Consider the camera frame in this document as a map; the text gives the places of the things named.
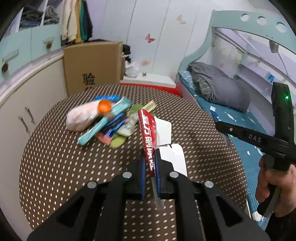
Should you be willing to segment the person's right hand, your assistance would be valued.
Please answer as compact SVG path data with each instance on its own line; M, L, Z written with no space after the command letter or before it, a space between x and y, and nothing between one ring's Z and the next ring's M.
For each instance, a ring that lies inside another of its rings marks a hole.
M295 210L295 165L291 164L288 171L265 169L265 155L259 161L259 175L255 197L259 203L270 195L268 184L281 189L280 197L274 208L276 217L284 217Z

